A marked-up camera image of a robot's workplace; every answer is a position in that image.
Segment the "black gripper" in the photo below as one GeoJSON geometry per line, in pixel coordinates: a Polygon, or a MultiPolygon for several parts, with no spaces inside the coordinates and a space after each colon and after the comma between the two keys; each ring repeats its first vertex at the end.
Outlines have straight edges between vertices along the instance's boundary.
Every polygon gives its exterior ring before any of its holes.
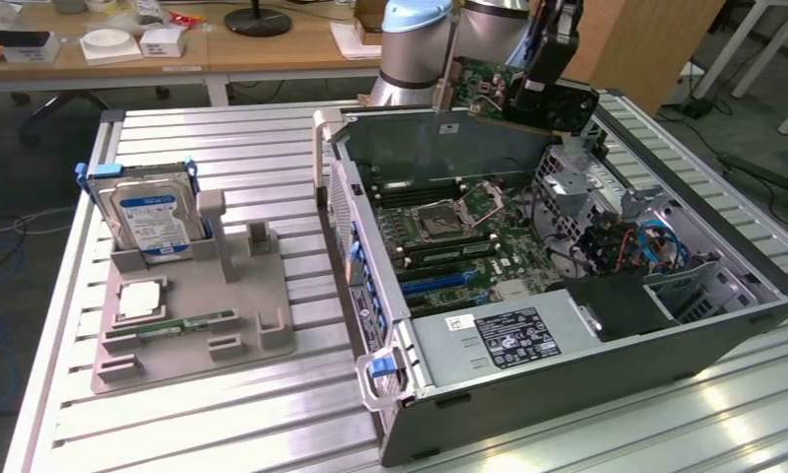
{"type": "Polygon", "coordinates": [[[536,1],[535,6],[523,86],[541,92],[560,79],[577,51],[583,1],[536,1]]]}

